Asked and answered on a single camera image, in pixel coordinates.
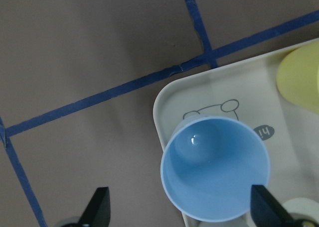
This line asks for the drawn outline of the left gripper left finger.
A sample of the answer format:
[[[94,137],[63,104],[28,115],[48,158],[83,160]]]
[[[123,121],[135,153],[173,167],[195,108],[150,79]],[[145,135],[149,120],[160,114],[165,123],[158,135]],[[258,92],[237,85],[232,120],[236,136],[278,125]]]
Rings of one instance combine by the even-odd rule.
[[[110,192],[108,187],[96,189],[78,221],[80,227],[108,227],[111,220]]]

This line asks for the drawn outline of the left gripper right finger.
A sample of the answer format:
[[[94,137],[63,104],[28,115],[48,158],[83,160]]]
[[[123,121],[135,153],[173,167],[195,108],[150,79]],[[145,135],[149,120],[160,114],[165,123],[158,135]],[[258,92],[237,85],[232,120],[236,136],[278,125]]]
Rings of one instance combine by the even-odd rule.
[[[252,185],[250,213],[257,227],[302,227],[263,185]]]

